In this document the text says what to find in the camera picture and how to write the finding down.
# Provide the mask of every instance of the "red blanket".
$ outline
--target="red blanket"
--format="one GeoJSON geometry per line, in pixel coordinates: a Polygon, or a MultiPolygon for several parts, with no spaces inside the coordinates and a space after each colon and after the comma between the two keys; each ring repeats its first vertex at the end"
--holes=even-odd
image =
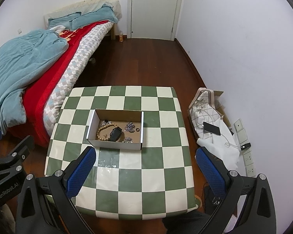
{"type": "Polygon", "coordinates": [[[48,147],[50,137],[43,123],[43,111],[46,102],[76,53],[81,39],[93,27],[107,22],[107,20],[95,22],[73,33],[69,32],[61,35],[61,37],[69,37],[69,48],[41,78],[26,88],[23,95],[23,105],[25,107],[27,121],[25,124],[9,128],[9,131],[14,136],[23,139],[27,135],[31,135],[34,137],[36,144],[48,147]]]}

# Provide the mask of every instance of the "silver bolt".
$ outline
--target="silver bolt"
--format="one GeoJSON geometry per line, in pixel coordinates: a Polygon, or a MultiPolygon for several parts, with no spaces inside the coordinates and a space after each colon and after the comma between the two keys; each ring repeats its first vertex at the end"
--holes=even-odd
{"type": "Polygon", "coordinates": [[[265,180],[265,179],[266,179],[266,176],[265,176],[264,174],[261,173],[261,174],[259,175],[259,178],[262,179],[262,180],[265,180]]]}
{"type": "Polygon", "coordinates": [[[57,177],[60,177],[61,175],[63,174],[63,171],[62,170],[57,170],[54,175],[57,176],[57,177]]]}
{"type": "Polygon", "coordinates": [[[28,174],[27,177],[26,177],[26,179],[27,179],[27,180],[31,180],[31,179],[33,178],[33,176],[34,176],[34,175],[32,175],[32,174],[28,174]]]}
{"type": "Polygon", "coordinates": [[[232,177],[238,176],[238,173],[235,170],[231,170],[229,173],[232,177]]]}

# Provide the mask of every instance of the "bottle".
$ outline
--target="bottle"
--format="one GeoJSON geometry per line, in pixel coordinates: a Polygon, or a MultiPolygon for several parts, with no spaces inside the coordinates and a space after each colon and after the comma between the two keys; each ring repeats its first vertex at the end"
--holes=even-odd
{"type": "Polygon", "coordinates": [[[119,32],[119,42],[123,42],[124,41],[124,35],[123,35],[123,31],[119,32]]]}

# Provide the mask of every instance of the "door frame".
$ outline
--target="door frame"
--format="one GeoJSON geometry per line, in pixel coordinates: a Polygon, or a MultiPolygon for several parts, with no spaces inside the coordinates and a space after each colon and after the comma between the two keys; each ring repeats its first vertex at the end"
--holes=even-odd
{"type": "MultiPolygon", "coordinates": [[[[175,11],[175,17],[174,17],[174,24],[172,29],[172,34],[170,37],[170,40],[174,41],[179,21],[179,15],[181,10],[181,3],[182,0],[177,0],[176,4],[176,11],[175,11]]],[[[132,9],[132,0],[127,0],[127,38],[131,38],[131,9],[132,9]]]]}

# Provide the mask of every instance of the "blanket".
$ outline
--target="blanket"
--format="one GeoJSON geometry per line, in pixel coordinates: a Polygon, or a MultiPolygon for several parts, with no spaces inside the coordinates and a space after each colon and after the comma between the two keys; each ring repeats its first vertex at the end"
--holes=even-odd
{"type": "Polygon", "coordinates": [[[22,95],[67,50],[68,43],[51,30],[34,30],[0,47],[0,130],[24,124],[22,95]]]}
{"type": "Polygon", "coordinates": [[[85,26],[75,32],[64,32],[64,37],[69,36],[69,48],[55,62],[55,64],[39,78],[36,82],[32,83],[25,90],[23,96],[23,104],[27,113],[27,122],[23,125],[18,125],[9,129],[9,131],[16,137],[25,138],[31,135],[35,139],[35,143],[48,147],[50,136],[48,135],[43,122],[43,110],[50,97],[50,94],[58,84],[62,75],[67,69],[71,59],[76,53],[80,40],[90,32],[90,30],[108,21],[101,21],[85,26]]]}

